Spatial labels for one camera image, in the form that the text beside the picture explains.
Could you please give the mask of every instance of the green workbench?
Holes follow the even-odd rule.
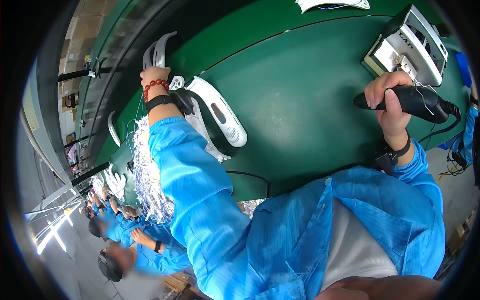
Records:
[[[400,5],[397,12],[405,5]],[[221,152],[232,156],[222,166],[262,176],[270,183],[270,195],[276,196],[336,170],[370,164],[382,138],[381,128],[374,111],[361,110],[351,102],[373,80],[360,61],[389,19],[358,16],[306,25],[247,47],[202,73],[200,77],[222,94],[248,134],[244,147],[231,147],[201,103],[212,141]],[[458,47],[453,39],[444,40],[444,44],[450,60],[437,91],[465,114],[467,91],[454,56]],[[141,91],[117,122],[123,141],[126,123],[135,117],[140,95]],[[453,121],[452,117],[435,130]],[[432,137],[428,148],[445,142],[464,127],[465,118],[452,131]],[[431,129],[431,123],[415,117],[408,126],[417,140]],[[131,160],[130,150],[125,142],[116,149],[110,162],[119,173],[126,174],[125,199],[135,203],[132,176],[125,170]],[[102,152],[109,157],[109,151],[112,148],[107,141]],[[265,197],[263,180],[237,174],[230,177],[237,201]]]

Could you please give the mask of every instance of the finger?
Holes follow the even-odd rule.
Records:
[[[402,106],[393,90],[385,91],[385,107],[387,109],[387,117],[389,120],[396,121],[402,119]]]
[[[376,78],[372,83],[370,83],[368,87],[368,95],[370,97],[369,102],[370,102],[370,108],[373,109],[372,104],[375,102],[375,97],[373,96],[373,90],[375,88],[375,83],[378,81],[378,78]]]
[[[375,82],[375,87],[373,88],[373,102],[371,103],[372,108],[375,109],[377,106],[384,100],[385,96],[385,82],[390,77],[390,73],[384,73],[382,77],[380,77]]]
[[[367,100],[367,105],[370,107],[370,86],[373,84],[373,81],[370,82],[366,87],[365,87],[365,99]]]
[[[377,113],[377,121],[381,126],[382,125],[382,116],[384,115],[385,110],[376,110],[375,112]]]
[[[407,72],[397,71],[391,73],[385,81],[384,87],[388,89],[397,85],[413,85],[412,79]]]

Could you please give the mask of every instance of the yellow cable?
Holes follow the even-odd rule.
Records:
[[[458,165],[455,164],[450,170],[449,172],[451,173],[453,171],[453,169],[457,168]],[[442,176],[440,176],[439,178],[435,179],[435,183],[438,183],[443,177],[445,177],[446,174],[443,174]]]

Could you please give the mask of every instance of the black cap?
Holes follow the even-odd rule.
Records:
[[[88,230],[91,234],[96,236],[97,238],[101,238],[101,224],[102,220],[99,218],[92,218],[90,222],[88,222]]]
[[[108,258],[103,250],[100,251],[100,255],[98,256],[98,267],[100,271],[102,271],[103,276],[108,280],[119,282],[123,277],[123,271],[120,271],[117,263]]]

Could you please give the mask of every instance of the white t-shirt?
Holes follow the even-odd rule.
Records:
[[[338,199],[333,199],[332,238],[321,291],[351,276],[388,277],[398,271],[365,225]]]

